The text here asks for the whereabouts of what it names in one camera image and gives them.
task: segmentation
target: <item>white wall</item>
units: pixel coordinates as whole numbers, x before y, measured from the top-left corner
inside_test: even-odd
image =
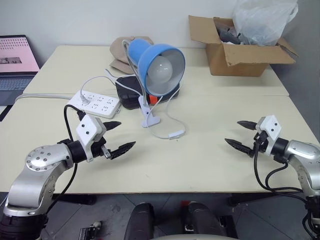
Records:
[[[230,17],[236,0],[0,0],[0,35],[25,34],[42,65],[58,45],[110,45],[120,36],[203,47],[188,15]]]

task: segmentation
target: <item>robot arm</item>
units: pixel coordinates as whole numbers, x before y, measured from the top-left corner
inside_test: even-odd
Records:
[[[225,139],[233,148],[248,154],[251,158],[258,151],[279,163],[290,164],[297,172],[305,208],[311,213],[310,228],[320,238],[320,147],[311,143],[280,138],[281,126],[274,115],[262,117],[258,123],[239,121],[241,126],[257,130],[253,149],[233,139]]]
[[[10,188],[0,222],[0,239],[38,239],[48,221],[47,211],[56,181],[64,171],[84,160],[91,162],[98,156],[114,159],[135,144],[126,143],[115,151],[105,147],[104,133],[120,124],[116,121],[102,123],[99,118],[85,115],[76,128],[78,140],[66,139],[32,150]]]

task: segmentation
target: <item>power strip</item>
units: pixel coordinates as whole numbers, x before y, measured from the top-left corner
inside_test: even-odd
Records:
[[[89,91],[82,91],[82,94],[90,100],[88,104],[84,104],[80,98],[78,91],[68,102],[68,104],[83,110],[87,114],[112,119],[119,110],[120,100],[115,97],[105,96]]]

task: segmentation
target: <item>laptop screen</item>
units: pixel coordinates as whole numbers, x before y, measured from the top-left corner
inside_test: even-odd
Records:
[[[26,36],[0,36],[0,73],[38,72]]]

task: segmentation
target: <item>light bulb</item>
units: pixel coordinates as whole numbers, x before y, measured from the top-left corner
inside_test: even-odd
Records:
[[[157,84],[165,84],[172,77],[173,68],[171,62],[164,56],[157,56],[150,64],[148,76]]]

